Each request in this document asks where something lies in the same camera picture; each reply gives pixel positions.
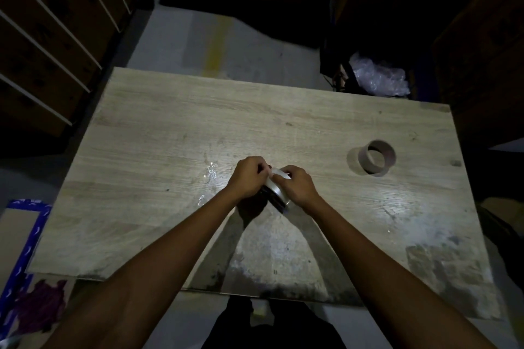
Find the person's left hand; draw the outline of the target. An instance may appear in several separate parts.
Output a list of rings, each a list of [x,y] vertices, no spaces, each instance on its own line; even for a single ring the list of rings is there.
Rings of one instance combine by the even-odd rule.
[[[226,191],[237,201],[256,195],[269,176],[257,174],[257,165],[268,165],[261,156],[240,160],[226,185]]]

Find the person's right hand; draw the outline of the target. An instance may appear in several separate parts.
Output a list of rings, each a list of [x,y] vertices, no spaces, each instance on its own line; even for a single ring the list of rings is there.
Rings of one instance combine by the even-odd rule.
[[[321,203],[322,197],[316,190],[311,175],[303,168],[288,165],[281,169],[284,173],[292,177],[292,189],[285,191],[293,203],[302,208],[305,212],[311,211],[315,206]],[[277,183],[277,174],[271,176],[273,182]]]

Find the clear tape roll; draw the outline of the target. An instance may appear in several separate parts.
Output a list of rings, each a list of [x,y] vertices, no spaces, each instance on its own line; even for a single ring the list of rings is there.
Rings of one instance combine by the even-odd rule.
[[[291,200],[285,191],[269,176],[264,185],[261,186],[259,193],[266,199],[279,213],[285,214],[289,210]]]

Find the person's right forearm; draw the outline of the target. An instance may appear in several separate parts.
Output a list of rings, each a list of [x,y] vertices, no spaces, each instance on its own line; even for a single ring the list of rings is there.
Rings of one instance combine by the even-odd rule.
[[[496,349],[472,323],[389,257],[319,195],[302,205],[394,349]]]

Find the person's left forearm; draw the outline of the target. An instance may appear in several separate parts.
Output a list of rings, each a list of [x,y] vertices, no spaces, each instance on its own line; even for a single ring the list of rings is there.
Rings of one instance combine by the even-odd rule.
[[[251,196],[222,189],[101,283],[41,349],[141,349],[219,226]]]

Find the empty cardboard tape core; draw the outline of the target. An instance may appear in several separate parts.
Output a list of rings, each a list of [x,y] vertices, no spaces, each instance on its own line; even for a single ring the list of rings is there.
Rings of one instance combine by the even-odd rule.
[[[357,159],[367,174],[383,177],[395,165],[397,154],[388,142],[372,140],[359,150]]]

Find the crumpled clear plastic bag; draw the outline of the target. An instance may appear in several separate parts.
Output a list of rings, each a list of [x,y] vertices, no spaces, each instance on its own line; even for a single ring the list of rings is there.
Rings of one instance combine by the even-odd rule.
[[[404,69],[375,63],[359,52],[351,55],[349,64],[358,85],[367,93],[380,97],[409,96],[409,82]]]

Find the person's dark trousers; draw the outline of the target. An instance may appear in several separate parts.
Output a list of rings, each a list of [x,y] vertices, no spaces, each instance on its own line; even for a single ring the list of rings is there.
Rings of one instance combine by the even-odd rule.
[[[268,303],[273,325],[252,326],[252,300],[230,296],[201,349],[346,349],[335,327],[304,302]]]

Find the blue edged cardboard sheet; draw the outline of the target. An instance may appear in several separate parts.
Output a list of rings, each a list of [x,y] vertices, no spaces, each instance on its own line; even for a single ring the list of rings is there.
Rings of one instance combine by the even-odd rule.
[[[0,341],[14,322],[17,297],[27,292],[32,258],[52,206],[33,199],[12,200],[0,213]]]

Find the purple cloth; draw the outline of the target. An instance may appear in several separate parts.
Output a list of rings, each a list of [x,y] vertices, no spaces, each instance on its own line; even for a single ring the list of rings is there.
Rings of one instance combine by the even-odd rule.
[[[67,282],[66,279],[58,280],[56,285],[52,286],[41,279],[33,291],[22,294],[15,302],[18,326],[14,334],[49,332],[65,310],[64,289]]]

